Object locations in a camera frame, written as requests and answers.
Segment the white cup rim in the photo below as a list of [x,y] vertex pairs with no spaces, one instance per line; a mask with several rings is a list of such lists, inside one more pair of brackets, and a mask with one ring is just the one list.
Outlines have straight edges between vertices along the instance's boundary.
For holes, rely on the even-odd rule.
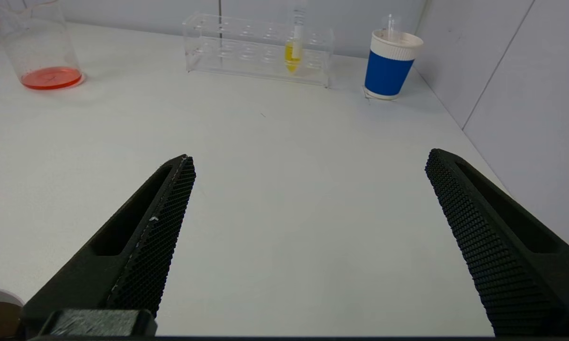
[[373,39],[376,39],[380,43],[397,46],[397,47],[404,47],[404,48],[417,48],[423,45],[423,39],[406,32],[400,32],[402,34],[402,39],[400,43],[393,43],[391,41],[382,38],[384,32],[387,32],[387,30],[374,30]]

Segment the red liquid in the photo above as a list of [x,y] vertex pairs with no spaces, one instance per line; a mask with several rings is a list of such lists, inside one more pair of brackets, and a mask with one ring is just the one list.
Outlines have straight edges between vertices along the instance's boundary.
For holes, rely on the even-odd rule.
[[72,67],[46,67],[25,74],[21,77],[21,84],[36,90],[61,89],[76,84],[82,76]]

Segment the beaker rim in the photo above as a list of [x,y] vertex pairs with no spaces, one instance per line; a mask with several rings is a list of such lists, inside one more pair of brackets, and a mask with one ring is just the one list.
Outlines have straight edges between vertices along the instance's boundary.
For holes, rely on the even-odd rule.
[[40,4],[35,4],[34,6],[31,7],[27,7],[25,9],[21,9],[21,10],[14,10],[10,7],[5,7],[4,5],[0,4],[0,9],[3,9],[5,11],[8,11],[10,13],[14,13],[16,15],[20,15],[21,13],[26,13],[27,11],[31,11],[32,9],[38,8],[38,7],[42,7],[42,6],[48,6],[48,5],[53,5],[56,2],[58,2],[59,0],[47,0],[45,2],[41,2]]

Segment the white table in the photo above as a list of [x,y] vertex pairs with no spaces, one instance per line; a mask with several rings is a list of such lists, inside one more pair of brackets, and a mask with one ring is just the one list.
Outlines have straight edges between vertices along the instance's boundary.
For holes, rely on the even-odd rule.
[[71,24],[87,82],[22,87],[0,48],[0,290],[21,302],[166,160],[198,178],[159,334],[492,335],[424,173],[430,149],[499,183],[416,71],[367,100],[185,72],[179,36]]

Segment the blue paper cup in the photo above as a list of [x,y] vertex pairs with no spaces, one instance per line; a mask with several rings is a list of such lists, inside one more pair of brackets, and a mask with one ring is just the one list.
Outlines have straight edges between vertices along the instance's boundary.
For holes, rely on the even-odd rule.
[[365,92],[376,99],[395,99],[423,45],[420,37],[401,33],[400,41],[384,39],[384,30],[373,31],[366,68]]

